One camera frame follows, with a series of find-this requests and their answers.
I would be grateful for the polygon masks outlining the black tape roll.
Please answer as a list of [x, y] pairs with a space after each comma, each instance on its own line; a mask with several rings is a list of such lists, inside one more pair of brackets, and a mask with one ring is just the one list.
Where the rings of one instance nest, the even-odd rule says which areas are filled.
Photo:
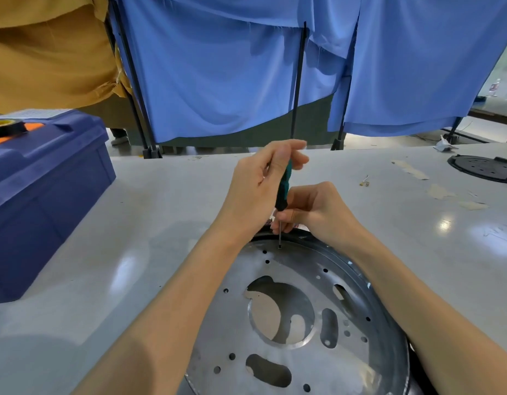
[[0, 119], [0, 139], [26, 133], [25, 123], [19, 119]]

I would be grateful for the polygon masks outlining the person's left forearm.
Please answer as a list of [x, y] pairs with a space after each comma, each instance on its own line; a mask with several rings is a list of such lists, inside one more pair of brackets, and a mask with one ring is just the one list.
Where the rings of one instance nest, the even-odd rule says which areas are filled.
[[212, 224], [72, 395], [175, 395], [213, 297], [262, 226]]

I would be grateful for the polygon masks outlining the white label sheet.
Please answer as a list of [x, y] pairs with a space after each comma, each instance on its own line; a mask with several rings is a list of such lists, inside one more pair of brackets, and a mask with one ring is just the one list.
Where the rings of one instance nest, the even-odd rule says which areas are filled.
[[0, 119], [15, 119], [23, 121], [38, 121], [38, 120], [51, 120], [61, 115], [74, 112], [72, 108], [58, 108], [58, 109], [23, 109], [20, 111], [10, 112], [7, 114], [0, 114]]

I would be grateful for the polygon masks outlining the blue plastic toolbox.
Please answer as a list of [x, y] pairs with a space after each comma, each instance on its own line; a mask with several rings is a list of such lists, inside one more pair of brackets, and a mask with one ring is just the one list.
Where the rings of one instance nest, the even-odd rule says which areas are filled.
[[23, 122], [0, 139], [0, 304], [26, 293], [116, 179], [101, 118]]

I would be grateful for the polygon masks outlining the beige tape strip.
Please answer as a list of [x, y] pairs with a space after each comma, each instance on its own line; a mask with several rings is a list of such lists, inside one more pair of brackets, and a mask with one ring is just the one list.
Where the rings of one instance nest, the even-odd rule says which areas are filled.
[[448, 191], [438, 184], [431, 184], [427, 190], [427, 194], [437, 200], [450, 200], [457, 196], [454, 192]]
[[404, 160], [393, 159], [391, 163], [402, 169], [403, 172], [410, 174], [418, 180], [429, 180], [430, 178], [423, 172], [412, 167]]

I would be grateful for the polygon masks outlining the person's right forearm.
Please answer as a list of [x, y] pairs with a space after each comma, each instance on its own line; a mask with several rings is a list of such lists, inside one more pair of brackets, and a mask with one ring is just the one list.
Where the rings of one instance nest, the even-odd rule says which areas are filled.
[[507, 352], [362, 225], [340, 243], [407, 334], [439, 395], [507, 395]]

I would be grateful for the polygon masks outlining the crumpled white paper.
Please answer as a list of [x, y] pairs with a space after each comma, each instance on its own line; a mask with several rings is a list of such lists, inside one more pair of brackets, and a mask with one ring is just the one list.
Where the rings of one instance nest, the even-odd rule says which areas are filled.
[[440, 140], [432, 146], [437, 152], [441, 153], [452, 153], [458, 149], [458, 147], [449, 143], [443, 135], [440, 136]]

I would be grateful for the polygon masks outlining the yellow cloth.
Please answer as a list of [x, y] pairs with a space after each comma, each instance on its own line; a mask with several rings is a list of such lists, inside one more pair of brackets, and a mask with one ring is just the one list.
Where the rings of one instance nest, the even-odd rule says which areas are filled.
[[108, 0], [0, 0], [0, 114], [125, 98], [107, 14]]

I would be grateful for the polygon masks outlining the brown wooden table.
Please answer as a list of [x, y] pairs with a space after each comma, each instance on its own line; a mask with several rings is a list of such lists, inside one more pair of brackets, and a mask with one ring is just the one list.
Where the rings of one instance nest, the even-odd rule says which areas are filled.
[[485, 111], [484, 109], [480, 109], [480, 108], [472, 108], [468, 112], [468, 116], [476, 118], [476, 119], [483, 119], [483, 120], [487, 120], [490, 122], [507, 125], [507, 116], [506, 115], [499, 114], [496, 112]]

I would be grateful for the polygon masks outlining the black stand pole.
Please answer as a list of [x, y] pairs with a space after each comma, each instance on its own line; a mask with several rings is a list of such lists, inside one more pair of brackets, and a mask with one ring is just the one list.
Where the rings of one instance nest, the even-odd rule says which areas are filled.
[[120, 54], [121, 63], [124, 66], [125, 75], [131, 85], [132, 94], [126, 90], [126, 96], [130, 100], [133, 115], [135, 117], [139, 136], [143, 146], [144, 159], [162, 159], [163, 155], [157, 145], [155, 135], [152, 129], [148, 112], [146, 109], [145, 99], [143, 97], [141, 87], [138, 80], [138, 73], [134, 60], [132, 58], [132, 50], [130, 42], [124, 27], [123, 0], [108, 0], [108, 15], [106, 21], [106, 30], [109, 35], [112, 48], [117, 48]]
[[355, 43], [358, 31], [357, 27], [358, 26], [355, 26], [353, 37], [349, 46], [348, 55], [343, 66], [343, 72], [338, 82], [336, 92], [334, 92], [331, 101], [328, 129], [332, 132], [336, 130], [336, 136], [331, 146], [332, 151], [341, 151], [344, 149], [344, 140], [346, 138], [346, 133], [344, 131], [344, 120], [349, 101], [354, 69]]
[[296, 79], [295, 79], [295, 87], [294, 87], [294, 102], [293, 102], [292, 110], [291, 110], [290, 139], [295, 138], [295, 132], [296, 132], [297, 110], [298, 110], [298, 105], [299, 105], [301, 77], [302, 77], [302, 72], [303, 72], [304, 48], [305, 48], [307, 36], [308, 36], [308, 26], [307, 26], [307, 22], [304, 21], [303, 27], [301, 30], [300, 42], [299, 42], [300, 44], [299, 44], [298, 62], [297, 62]]

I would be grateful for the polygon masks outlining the dark green cloth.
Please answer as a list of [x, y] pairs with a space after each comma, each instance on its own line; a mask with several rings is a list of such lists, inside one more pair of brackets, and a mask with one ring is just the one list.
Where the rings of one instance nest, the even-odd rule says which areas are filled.
[[[309, 146], [331, 145], [337, 136], [327, 131], [332, 96], [325, 97], [313, 103], [299, 106], [295, 127], [295, 138], [307, 141]], [[100, 117], [108, 128], [122, 128], [125, 130], [129, 145], [142, 146], [137, 122], [131, 110], [130, 101], [126, 98], [112, 95], [98, 104], [86, 106], [80, 111]], [[290, 134], [292, 113], [270, 120], [247, 130], [228, 135], [176, 138], [160, 143], [161, 150], [166, 147], [256, 147], [265, 146], [273, 140], [283, 140]]]

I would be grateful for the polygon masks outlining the narrow blue curtain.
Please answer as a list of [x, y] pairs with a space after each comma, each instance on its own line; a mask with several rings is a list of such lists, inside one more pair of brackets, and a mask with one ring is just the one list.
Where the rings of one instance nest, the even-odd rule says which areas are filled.
[[403, 136], [465, 117], [507, 46], [507, 0], [359, 0], [327, 129]]

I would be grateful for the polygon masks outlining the green handled screwdriver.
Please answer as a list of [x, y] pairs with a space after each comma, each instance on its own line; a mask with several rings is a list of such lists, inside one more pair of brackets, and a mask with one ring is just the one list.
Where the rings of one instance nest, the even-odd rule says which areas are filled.
[[284, 211], [288, 207], [288, 191], [289, 191], [289, 180], [292, 173], [292, 160], [290, 159], [286, 169], [283, 172], [282, 178], [279, 182], [275, 210], [277, 212]]

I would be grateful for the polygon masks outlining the round silver metal plate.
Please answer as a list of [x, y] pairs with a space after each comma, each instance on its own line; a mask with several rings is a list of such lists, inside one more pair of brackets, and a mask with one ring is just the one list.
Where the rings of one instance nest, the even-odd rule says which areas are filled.
[[215, 294], [177, 395], [409, 395], [406, 336], [353, 261], [256, 235]]

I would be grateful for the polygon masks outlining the black stand foot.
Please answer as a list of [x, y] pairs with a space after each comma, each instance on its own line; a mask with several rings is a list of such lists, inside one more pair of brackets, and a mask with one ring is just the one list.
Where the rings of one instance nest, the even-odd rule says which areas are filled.
[[457, 129], [458, 126], [461, 124], [462, 120], [463, 117], [457, 117], [450, 128], [441, 129], [441, 131], [443, 132], [442, 138], [450, 145], [455, 145], [458, 140], [459, 134], [457, 133]]

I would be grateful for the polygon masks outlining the black round perforated plate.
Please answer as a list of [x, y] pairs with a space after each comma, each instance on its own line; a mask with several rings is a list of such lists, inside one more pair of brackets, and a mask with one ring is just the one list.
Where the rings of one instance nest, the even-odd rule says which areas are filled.
[[456, 170], [481, 179], [507, 184], [507, 159], [453, 155], [447, 163]]

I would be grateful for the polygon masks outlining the wide blue curtain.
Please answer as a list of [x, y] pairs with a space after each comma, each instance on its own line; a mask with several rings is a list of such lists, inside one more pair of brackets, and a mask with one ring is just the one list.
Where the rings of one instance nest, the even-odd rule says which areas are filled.
[[336, 92], [361, 0], [113, 0], [153, 136], [228, 135]]

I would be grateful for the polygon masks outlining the person's right hand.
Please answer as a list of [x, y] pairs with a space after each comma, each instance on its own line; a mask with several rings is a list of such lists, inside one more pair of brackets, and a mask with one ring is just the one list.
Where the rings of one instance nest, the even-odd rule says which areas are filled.
[[276, 212], [270, 226], [273, 233], [289, 233], [296, 225], [303, 225], [315, 238], [352, 258], [363, 249], [367, 230], [344, 203], [334, 184], [322, 182], [308, 186], [316, 186], [312, 209]]

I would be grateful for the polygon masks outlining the person's left hand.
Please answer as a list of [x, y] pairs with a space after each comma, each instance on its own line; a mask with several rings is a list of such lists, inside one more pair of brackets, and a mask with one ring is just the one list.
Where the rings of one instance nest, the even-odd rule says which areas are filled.
[[245, 245], [266, 223], [275, 209], [279, 182], [284, 171], [269, 171], [276, 151], [299, 151], [301, 139], [270, 142], [255, 154], [238, 161], [231, 184], [210, 231], [221, 243]]

